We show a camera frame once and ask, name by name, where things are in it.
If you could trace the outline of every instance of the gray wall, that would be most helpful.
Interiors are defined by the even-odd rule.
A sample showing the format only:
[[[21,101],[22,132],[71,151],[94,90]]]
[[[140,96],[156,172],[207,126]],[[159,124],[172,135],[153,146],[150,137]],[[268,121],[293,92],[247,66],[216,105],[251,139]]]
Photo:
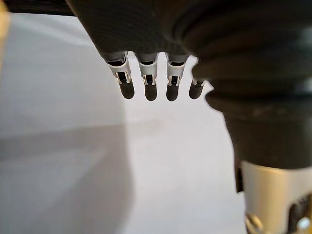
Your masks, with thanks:
[[[241,234],[220,113],[188,97],[148,102],[130,55],[124,100],[76,18],[11,15],[0,86],[1,234]]]

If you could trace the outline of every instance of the robotic hand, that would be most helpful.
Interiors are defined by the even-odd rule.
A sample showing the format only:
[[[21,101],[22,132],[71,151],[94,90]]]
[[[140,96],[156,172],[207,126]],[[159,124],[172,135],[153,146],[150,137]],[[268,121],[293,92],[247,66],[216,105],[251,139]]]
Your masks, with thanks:
[[[66,0],[109,64],[125,98],[134,95],[127,52],[145,95],[157,96],[157,55],[168,59],[167,98],[177,98],[189,54],[190,97],[208,80],[207,102],[232,138],[237,192],[249,234],[304,233],[312,194],[312,1]],[[18,12],[70,15],[62,0],[7,0]]]

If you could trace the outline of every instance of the ribbed rubber cover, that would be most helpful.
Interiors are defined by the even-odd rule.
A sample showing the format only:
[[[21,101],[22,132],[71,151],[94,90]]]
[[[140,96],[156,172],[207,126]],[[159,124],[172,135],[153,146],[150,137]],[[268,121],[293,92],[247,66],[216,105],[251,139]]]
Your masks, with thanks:
[[[99,53],[159,51],[185,54],[166,40],[151,0],[66,0],[88,32]]]

